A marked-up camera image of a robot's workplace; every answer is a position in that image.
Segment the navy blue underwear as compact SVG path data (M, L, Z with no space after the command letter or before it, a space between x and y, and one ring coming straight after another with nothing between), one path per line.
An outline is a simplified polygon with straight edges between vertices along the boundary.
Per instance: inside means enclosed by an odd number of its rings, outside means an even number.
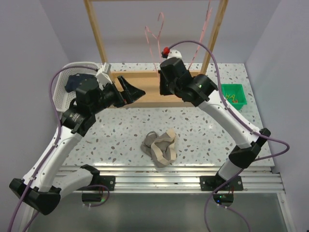
M80 83L86 79L94 79L95 76L86 73L77 73L75 75L70 75L68 77L67 83L65 85L65 91L67 93L73 92L80 85Z

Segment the grey beige underwear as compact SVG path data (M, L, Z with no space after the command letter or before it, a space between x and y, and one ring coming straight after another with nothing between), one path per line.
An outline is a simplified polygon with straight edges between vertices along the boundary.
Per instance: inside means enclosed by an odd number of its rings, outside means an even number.
M173 129L167 130L160 136L155 131L151 131L142 141L140 148L151 158L157 168L164 168L177 159L176 139Z

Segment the pink wire hanger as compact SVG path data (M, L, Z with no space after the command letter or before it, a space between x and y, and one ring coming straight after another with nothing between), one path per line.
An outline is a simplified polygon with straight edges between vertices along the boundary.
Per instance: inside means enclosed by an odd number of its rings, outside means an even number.
M211 0L210 0L208 2L208 7L207 7L207 11L206 11L205 21L204 21L204 24L203 24L203 27L202 27L200 38L199 38L199 42L200 43L203 42L203 39L204 39L205 33L207 31L208 24L209 24L209 21L210 21L210 18L211 18L211 14L212 14L212 7L211 7ZM199 49L200 49L200 45L197 46L197 49L196 49L195 54L194 54L194 56L193 56L193 58L192 58L192 60L191 60L191 62L189 64L188 69L191 68L193 62L195 61L195 58L197 57Z

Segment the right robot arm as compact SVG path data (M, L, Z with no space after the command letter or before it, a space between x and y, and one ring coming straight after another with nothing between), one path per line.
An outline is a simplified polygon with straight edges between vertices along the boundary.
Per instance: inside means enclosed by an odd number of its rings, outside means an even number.
M222 101L218 86L206 75L193 77L180 58L168 58L160 64L160 93L174 94L183 102L211 116L234 139L236 146L228 160L215 175L215 184L219 189L232 185L232 177L240 170L248 168L257 158L266 139L268 129L251 125L230 103Z

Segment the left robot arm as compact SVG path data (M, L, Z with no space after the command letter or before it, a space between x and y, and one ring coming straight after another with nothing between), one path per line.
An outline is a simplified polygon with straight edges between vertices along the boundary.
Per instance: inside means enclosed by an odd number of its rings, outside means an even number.
M124 77L117 78L123 88L119 91L113 82L99 88L96 78L83 80L75 90L71 101L60 120L55 138L50 142L40 159L23 178L14 178L9 188L21 201L43 215L48 215L65 196L88 188L103 187L99 171L90 165L81 166L78 171L65 177L64 182L54 184L54 178L68 154L87 134L96 122L96 114L114 106L122 107L144 96L146 93L132 86Z

